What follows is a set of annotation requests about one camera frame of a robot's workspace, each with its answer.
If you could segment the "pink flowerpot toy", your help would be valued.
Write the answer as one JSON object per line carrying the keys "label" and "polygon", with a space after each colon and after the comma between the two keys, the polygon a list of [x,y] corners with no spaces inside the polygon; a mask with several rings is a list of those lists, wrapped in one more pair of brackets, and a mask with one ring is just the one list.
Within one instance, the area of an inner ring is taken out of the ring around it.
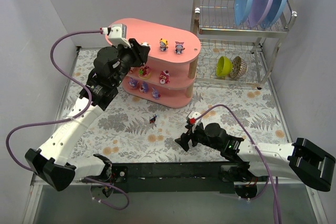
{"label": "pink flowerpot toy", "polygon": [[146,80],[146,79],[149,79],[151,77],[151,74],[152,74],[151,73],[151,68],[148,67],[148,66],[143,66],[139,69],[138,76],[139,76],[139,78]]}

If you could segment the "yellow blue duck figure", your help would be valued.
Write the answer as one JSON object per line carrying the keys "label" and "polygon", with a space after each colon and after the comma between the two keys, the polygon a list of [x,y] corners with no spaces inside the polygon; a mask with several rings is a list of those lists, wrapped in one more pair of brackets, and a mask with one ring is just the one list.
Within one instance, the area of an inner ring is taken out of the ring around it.
{"label": "yellow blue duck figure", "polygon": [[159,43],[160,43],[160,50],[161,51],[166,51],[169,47],[168,47],[168,41],[166,40],[166,39],[163,39],[163,38],[161,38],[160,39],[160,41],[159,41]]}

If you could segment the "pink purple cupcake toy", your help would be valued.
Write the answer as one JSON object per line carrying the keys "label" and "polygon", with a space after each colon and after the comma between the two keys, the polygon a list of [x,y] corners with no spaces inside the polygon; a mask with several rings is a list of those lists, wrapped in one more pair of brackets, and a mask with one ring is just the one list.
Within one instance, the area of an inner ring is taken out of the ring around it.
{"label": "pink purple cupcake toy", "polygon": [[139,81],[137,79],[129,78],[129,88],[135,90],[139,87]]}

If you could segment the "purple bunny head toy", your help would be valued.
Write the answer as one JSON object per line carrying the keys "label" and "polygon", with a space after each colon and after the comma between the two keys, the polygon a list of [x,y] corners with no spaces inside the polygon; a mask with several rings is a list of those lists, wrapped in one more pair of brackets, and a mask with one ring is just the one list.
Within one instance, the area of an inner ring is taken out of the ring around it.
{"label": "purple bunny head toy", "polygon": [[147,82],[143,81],[140,88],[139,88],[139,91],[141,93],[147,93],[149,91],[149,85]]}

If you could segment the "pink figure toy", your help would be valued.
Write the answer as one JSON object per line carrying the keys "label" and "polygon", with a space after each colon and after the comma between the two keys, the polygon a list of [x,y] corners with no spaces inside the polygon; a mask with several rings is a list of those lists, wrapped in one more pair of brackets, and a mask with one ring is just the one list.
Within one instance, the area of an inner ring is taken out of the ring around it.
{"label": "pink figure toy", "polygon": [[179,41],[176,41],[175,42],[175,53],[180,55],[182,54],[183,50],[184,50],[184,42],[179,42]]}
{"label": "pink figure toy", "polygon": [[160,77],[159,77],[160,84],[168,84],[168,83],[170,83],[169,77],[170,77],[170,73],[169,73],[168,70],[161,71]]}

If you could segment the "black red mouse figure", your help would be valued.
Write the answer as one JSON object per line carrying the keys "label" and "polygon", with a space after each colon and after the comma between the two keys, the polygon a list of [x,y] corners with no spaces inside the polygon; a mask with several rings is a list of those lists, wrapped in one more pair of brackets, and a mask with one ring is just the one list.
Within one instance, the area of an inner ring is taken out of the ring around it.
{"label": "black red mouse figure", "polygon": [[150,124],[155,123],[156,119],[157,119],[157,115],[152,116],[149,120]]}

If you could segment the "blue white duck figure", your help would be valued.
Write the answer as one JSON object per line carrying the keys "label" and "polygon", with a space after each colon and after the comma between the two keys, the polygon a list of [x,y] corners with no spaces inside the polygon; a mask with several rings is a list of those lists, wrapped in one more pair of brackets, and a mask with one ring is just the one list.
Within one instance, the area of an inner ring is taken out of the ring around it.
{"label": "blue white duck figure", "polygon": [[149,43],[147,43],[147,42],[143,42],[141,45],[142,45],[142,46],[147,46],[147,47],[150,46]]}

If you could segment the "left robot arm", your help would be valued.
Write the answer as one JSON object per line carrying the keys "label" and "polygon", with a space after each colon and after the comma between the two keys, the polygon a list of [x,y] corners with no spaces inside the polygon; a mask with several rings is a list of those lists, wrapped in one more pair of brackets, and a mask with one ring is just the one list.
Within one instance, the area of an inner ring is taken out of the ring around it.
{"label": "left robot arm", "polygon": [[150,45],[133,38],[129,43],[129,47],[109,46],[97,52],[94,68],[68,114],[68,122],[60,125],[37,150],[30,148],[25,154],[32,171],[56,191],[64,190],[73,180],[90,177],[104,182],[111,176],[112,163],[100,154],[78,159],[69,156],[84,132],[116,97],[118,86],[131,68],[146,64]]}

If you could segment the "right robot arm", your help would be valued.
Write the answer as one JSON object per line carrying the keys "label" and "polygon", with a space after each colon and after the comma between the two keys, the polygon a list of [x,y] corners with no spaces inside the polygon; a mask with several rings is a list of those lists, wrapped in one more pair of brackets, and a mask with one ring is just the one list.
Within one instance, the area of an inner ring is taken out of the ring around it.
{"label": "right robot arm", "polygon": [[318,191],[331,189],[335,158],[306,138],[298,138],[294,143],[254,145],[227,134],[218,123],[206,126],[199,123],[186,128],[187,132],[175,142],[184,151],[197,144],[219,151],[223,158],[238,164],[238,168],[228,171],[234,181],[271,175],[299,180]]}

